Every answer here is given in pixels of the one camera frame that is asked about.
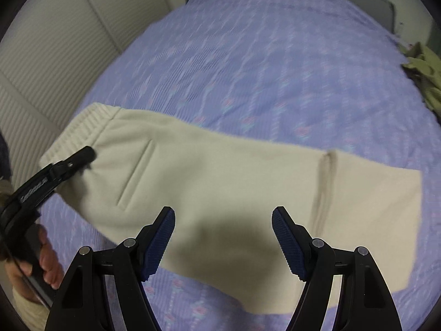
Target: bed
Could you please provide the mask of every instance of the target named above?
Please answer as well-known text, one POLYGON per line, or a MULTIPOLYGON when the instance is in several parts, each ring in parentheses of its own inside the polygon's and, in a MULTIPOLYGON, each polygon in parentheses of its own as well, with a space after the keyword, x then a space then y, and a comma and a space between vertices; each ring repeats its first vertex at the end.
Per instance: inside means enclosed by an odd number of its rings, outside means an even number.
MULTIPOLYGON (((422 170, 417 261, 407 289, 393 295, 403 330, 417 330, 441 290, 441 128, 385 27, 349 0, 189 0, 114 60, 76 113, 95 101, 149 109, 231 135, 422 170)), ((65 268, 82 245, 113 247, 57 196, 41 222, 65 268)), ((163 330, 277 331, 292 316, 248 314, 161 268, 145 290, 163 330)), ((111 279, 109 300, 121 330, 111 279)))

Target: sleeve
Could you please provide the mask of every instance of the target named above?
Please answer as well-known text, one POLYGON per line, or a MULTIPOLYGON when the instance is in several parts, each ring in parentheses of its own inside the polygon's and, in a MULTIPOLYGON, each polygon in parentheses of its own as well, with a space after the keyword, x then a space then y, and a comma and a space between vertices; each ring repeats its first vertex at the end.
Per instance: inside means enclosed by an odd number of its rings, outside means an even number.
POLYGON ((49 310, 41 304, 28 301, 15 289, 12 289, 12 294, 14 295, 15 309, 30 331, 44 331, 49 310))

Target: folded beige pants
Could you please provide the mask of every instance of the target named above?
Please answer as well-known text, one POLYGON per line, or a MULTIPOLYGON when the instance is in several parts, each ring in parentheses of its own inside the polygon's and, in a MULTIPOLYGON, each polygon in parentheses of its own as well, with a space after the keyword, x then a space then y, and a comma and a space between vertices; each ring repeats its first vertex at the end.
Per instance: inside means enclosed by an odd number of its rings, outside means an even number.
POLYGON ((272 230, 279 205, 332 247, 366 246, 391 291, 407 285, 420 223, 418 171, 99 103, 74 118, 41 165, 86 145, 97 158, 59 187, 64 200, 115 243, 172 207, 176 227, 160 265, 233 296, 248 312, 292 312, 304 286, 272 230))

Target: pillow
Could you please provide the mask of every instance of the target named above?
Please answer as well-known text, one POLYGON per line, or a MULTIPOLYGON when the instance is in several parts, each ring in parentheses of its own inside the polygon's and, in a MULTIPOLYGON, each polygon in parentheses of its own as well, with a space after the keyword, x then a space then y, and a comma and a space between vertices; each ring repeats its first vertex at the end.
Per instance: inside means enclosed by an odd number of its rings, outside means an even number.
POLYGON ((10 176, 9 152, 6 141, 4 140, 0 131, 0 180, 10 180, 10 176))

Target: green garment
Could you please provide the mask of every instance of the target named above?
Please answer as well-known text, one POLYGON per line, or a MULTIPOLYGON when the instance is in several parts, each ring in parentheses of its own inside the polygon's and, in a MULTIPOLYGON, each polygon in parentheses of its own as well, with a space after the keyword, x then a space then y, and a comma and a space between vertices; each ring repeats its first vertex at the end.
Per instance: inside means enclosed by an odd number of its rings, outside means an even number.
POLYGON ((420 90, 427 108, 441 121, 441 59, 420 42, 405 56, 409 63, 402 65, 404 71, 420 90))

